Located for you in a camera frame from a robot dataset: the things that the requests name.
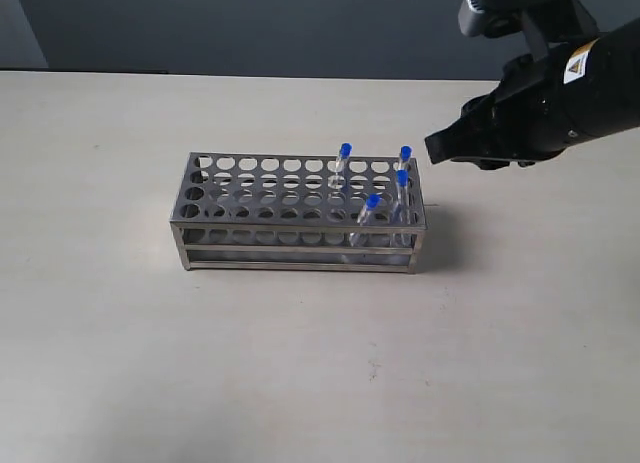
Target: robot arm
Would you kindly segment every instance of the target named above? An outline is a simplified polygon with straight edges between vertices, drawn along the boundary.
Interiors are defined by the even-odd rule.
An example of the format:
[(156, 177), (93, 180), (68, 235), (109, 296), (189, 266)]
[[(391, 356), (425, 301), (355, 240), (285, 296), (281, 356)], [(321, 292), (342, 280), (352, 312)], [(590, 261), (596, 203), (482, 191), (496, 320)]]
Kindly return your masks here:
[(640, 19), (603, 34), (579, 0), (463, 0), (459, 23), (472, 37), (523, 32), (531, 53), (426, 138), (434, 164), (526, 167), (640, 126)]

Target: table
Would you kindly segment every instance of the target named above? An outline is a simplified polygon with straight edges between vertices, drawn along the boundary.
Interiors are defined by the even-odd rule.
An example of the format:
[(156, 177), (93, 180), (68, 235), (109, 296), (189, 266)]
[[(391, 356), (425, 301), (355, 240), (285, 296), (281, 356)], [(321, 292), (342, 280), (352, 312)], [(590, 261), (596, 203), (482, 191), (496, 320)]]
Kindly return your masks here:
[[(0, 74), (0, 460), (640, 459), (638, 133), (432, 167), (491, 82)], [(396, 154), (415, 276), (192, 271), (189, 151)]]

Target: blue cap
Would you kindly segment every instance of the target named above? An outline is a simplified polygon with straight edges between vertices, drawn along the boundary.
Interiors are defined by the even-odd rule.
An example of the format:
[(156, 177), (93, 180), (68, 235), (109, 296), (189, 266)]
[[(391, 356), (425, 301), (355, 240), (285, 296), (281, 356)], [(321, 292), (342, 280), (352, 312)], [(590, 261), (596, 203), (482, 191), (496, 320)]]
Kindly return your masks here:
[(349, 143), (343, 143), (340, 147), (340, 156), (342, 158), (349, 158), (351, 154), (351, 145)]
[(403, 188), (407, 186), (409, 183), (409, 172), (407, 170), (398, 170), (396, 175), (398, 176), (398, 185)]
[(400, 159), (402, 161), (408, 161), (409, 158), (411, 158), (411, 147), (403, 146), (402, 148), (400, 148)]
[(367, 198), (367, 210), (375, 210), (380, 203), (380, 195), (370, 195)]

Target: test tube rack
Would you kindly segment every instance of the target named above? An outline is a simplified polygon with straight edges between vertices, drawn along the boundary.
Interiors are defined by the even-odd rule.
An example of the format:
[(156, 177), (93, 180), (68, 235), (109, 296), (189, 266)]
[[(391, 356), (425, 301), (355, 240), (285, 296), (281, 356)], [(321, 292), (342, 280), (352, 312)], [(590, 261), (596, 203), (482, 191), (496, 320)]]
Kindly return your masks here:
[[(411, 221), (392, 223), (396, 165), (353, 157), (336, 184), (335, 157), (191, 153), (170, 219), (182, 265), (414, 273), (427, 229), (420, 177), (412, 158)], [(359, 226), (372, 193), (381, 203)], [(351, 233), (366, 235), (361, 246)]]

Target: yellow warning sticker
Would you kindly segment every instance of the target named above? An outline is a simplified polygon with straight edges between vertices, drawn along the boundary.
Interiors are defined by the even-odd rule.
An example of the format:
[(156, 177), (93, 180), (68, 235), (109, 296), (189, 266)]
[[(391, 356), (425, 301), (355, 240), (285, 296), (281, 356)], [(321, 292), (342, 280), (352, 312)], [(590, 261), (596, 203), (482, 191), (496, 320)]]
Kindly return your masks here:
[(578, 48), (573, 53), (573, 55), (571, 55), (571, 58), (569, 58), (567, 66), (564, 70), (565, 85), (579, 80), (587, 74), (587, 61), (589, 60), (589, 53), (591, 52), (591, 48), (593, 48), (593, 45), (595, 45), (597, 41), (598, 40), (594, 40), (591, 43)]

